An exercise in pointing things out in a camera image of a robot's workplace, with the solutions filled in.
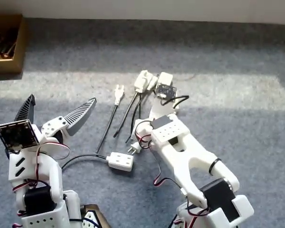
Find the floor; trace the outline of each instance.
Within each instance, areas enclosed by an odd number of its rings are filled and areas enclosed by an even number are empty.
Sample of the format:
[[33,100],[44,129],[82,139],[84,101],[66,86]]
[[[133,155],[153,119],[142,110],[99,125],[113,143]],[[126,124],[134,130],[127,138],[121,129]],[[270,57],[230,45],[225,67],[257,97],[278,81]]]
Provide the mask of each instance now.
[[[190,99],[179,118],[238,177],[255,215],[241,228],[285,227],[285,26],[163,21],[29,19],[31,41],[21,75],[0,76],[0,124],[13,120],[22,102],[36,97],[35,122],[65,115],[90,97],[98,103],[69,142],[71,157],[95,151],[125,85],[102,155],[126,152],[130,118],[112,137],[142,69],[174,75]],[[143,105],[146,117],[152,97]],[[81,159],[63,173],[64,189],[82,203],[98,204],[113,228],[165,228],[184,198],[172,183],[156,188],[154,158],[135,157],[128,175],[97,159]],[[162,162],[163,176],[172,173]],[[0,227],[19,222],[0,142]],[[207,174],[193,170],[198,187]]]

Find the power plug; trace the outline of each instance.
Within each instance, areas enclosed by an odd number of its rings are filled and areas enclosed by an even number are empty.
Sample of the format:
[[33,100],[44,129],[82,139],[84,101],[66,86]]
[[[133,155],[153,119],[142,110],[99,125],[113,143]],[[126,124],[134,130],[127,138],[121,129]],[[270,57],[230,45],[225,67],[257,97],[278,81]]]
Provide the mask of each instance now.
[[133,156],[124,154],[124,153],[117,153],[112,152],[110,156],[106,158],[108,160],[109,167],[117,170],[123,170],[130,172],[133,167]]

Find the black cable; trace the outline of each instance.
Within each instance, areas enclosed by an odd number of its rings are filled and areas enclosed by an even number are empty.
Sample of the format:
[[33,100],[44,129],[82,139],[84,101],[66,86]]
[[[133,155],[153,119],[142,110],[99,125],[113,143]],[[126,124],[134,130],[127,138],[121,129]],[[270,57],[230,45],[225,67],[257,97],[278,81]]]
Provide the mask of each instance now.
[[90,219],[88,219],[88,218],[83,218],[83,220],[92,223],[92,224],[94,225],[94,227],[99,227],[99,225],[98,225],[97,223],[95,223],[93,220],[90,220]]
[[138,111],[138,118],[141,119],[142,117],[142,94],[139,94],[139,111]]
[[125,122],[125,120],[126,120],[128,114],[129,114],[129,111],[130,111],[130,109],[131,109],[131,107],[132,107],[132,105],[133,105],[135,99],[137,98],[137,96],[138,96],[138,92],[135,92],[134,96],[132,97],[132,100],[130,101],[130,103],[129,103],[129,105],[128,105],[127,110],[125,111],[125,114],[123,115],[123,119],[122,119],[122,121],[120,122],[117,131],[116,131],[115,134],[113,135],[114,138],[115,138],[115,137],[119,134],[119,132],[121,131],[121,129],[122,129],[122,127],[123,127],[123,124],[124,124],[124,122]]
[[133,131],[133,128],[134,128],[134,121],[135,121],[135,116],[136,116],[136,112],[137,112],[137,109],[138,107],[141,105],[142,101],[144,100],[144,98],[147,96],[147,94],[145,94],[144,96],[142,96],[142,98],[139,100],[139,102],[137,103],[135,109],[134,109],[134,112],[133,112],[133,115],[132,115],[132,120],[131,120],[131,131],[130,131],[130,137],[131,137],[131,134],[132,134],[132,131]]
[[176,108],[176,106],[178,106],[181,102],[183,102],[183,101],[185,101],[185,100],[188,100],[188,99],[189,99],[189,95],[176,96],[176,97],[174,97],[174,98],[171,98],[171,99],[165,101],[164,103],[161,102],[161,105],[164,106],[164,105],[168,104],[168,103],[171,102],[171,101],[174,101],[174,100],[176,100],[176,99],[181,99],[181,98],[183,98],[183,99],[180,100],[179,102],[177,102],[177,103],[173,106],[173,108]]
[[195,217],[207,216],[210,213],[210,212],[208,212],[207,214],[203,214],[203,215],[191,213],[190,208],[189,208],[189,199],[188,199],[188,197],[187,197],[187,208],[186,209],[187,209],[188,214],[190,214],[191,216],[195,216]]
[[82,219],[80,218],[70,218],[69,219],[70,222],[82,222]]
[[99,155],[99,154],[95,154],[95,153],[88,153],[88,154],[82,154],[82,155],[78,155],[70,160],[68,160],[62,167],[61,169],[63,170],[71,161],[77,159],[77,158],[81,158],[81,157],[97,157],[97,158],[101,158],[101,159],[105,159],[106,157]]
[[83,222],[83,220],[92,223],[92,224],[94,225],[94,227],[99,227],[99,225],[98,225],[97,223],[95,223],[93,220],[90,220],[90,219],[88,219],[88,218],[83,218],[83,219],[70,218],[70,219],[69,219],[70,222]]
[[46,185],[46,186],[49,186],[49,184],[46,183],[46,182],[43,181],[43,180],[27,179],[27,182],[40,182],[40,183],[43,183],[43,184]]
[[101,146],[103,145],[103,143],[104,143],[104,141],[105,141],[106,135],[108,134],[108,131],[109,131],[110,126],[111,126],[111,124],[112,124],[112,121],[113,121],[114,115],[115,115],[115,113],[116,113],[117,107],[118,107],[118,105],[114,105],[114,109],[113,109],[113,111],[112,111],[110,120],[109,120],[109,122],[108,122],[108,124],[107,124],[107,126],[106,126],[106,128],[105,128],[103,137],[101,138],[101,140],[100,140],[100,142],[99,142],[99,144],[98,144],[98,147],[97,147],[97,149],[96,149],[96,153],[99,153],[100,148],[101,148]]

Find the white plastic bracket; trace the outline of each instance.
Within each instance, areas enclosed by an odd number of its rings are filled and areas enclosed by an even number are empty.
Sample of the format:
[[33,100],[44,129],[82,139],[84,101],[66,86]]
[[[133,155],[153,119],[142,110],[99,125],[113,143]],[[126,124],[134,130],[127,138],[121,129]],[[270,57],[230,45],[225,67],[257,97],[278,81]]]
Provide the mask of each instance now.
[[[190,133],[187,126],[177,118],[175,114],[168,117],[172,122],[152,130],[152,142],[158,153],[173,171],[176,181],[187,193],[189,201],[200,208],[207,208],[207,200],[204,194],[191,180],[190,169],[199,168],[209,170],[217,156],[207,151]],[[171,139],[177,138],[178,143],[171,145]],[[215,164],[212,174],[216,177],[226,178],[233,191],[239,189],[236,176],[220,161]]]

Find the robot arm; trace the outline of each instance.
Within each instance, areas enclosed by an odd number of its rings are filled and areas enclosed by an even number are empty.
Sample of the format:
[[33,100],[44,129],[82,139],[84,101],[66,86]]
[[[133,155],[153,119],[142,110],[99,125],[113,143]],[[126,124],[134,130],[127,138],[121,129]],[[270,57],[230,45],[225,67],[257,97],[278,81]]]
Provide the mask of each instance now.
[[224,177],[233,191],[239,189],[236,176],[219,160],[207,151],[190,133],[184,123],[176,115],[163,116],[156,122],[165,123],[151,131],[152,142],[158,153],[173,171],[175,179],[182,186],[182,193],[196,206],[207,208],[207,199],[195,186],[190,177],[191,168],[209,171],[215,177]]
[[[63,191],[61,168],[51,156],[58,153],[57,145],[65,146],[66,140],[84,125],[95,104],[95,98],[89,99],[68,115],[37,127],[32,124],[35,98],[31,95],[14,122],[0,125],[0,138],[10,162],[9,181],[18,209],[26,212],[21,218],[24,228],[40,227],[40,221],[57,228],[82,227],[78,221],[69,221],[81,219],[79,197],[74,191]],[[29,180],[35,181],[31,182],[34,188],[29,188]],[[45,186],[37,187],[36,180]]]
[[[144,122],[137,131],[140,135],[151,135],[152,146],[173,172],[182,194],[197,207],[196,213],[210,209],[211,213],[198,219],[200,225],[196,227],[232,228],[253,215],[248,199],[234,195],[239,189],[236,176],[193,137],[175,114]],[[198,189],[191,180],[191,168],[202,169],[219,179]],[[192,216],[188,214],[186,204],[182,209],[179,216],[190,221]]]

